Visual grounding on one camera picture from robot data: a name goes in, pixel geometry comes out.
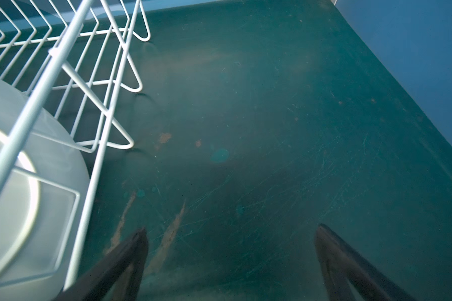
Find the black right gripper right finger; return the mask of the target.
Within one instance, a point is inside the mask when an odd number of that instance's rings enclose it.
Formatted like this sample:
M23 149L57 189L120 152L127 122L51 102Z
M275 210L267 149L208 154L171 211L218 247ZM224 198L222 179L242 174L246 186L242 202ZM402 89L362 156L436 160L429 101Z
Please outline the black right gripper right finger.
M413 300L325 224L315 232L315 249L330 300Z

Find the white round plate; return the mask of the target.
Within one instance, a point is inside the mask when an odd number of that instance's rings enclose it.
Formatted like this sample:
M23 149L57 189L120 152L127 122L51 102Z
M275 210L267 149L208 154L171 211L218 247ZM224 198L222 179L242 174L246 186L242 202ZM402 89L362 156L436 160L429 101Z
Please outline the white round plate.
M64 288L89 173L42 110L0 195L0 300L51 300Z

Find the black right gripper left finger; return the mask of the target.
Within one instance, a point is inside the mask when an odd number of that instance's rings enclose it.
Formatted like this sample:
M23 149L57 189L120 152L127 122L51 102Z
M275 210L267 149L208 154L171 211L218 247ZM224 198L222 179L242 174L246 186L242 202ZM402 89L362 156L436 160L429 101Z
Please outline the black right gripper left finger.
M137 229L55 300L136 300L149 252L147 232Z

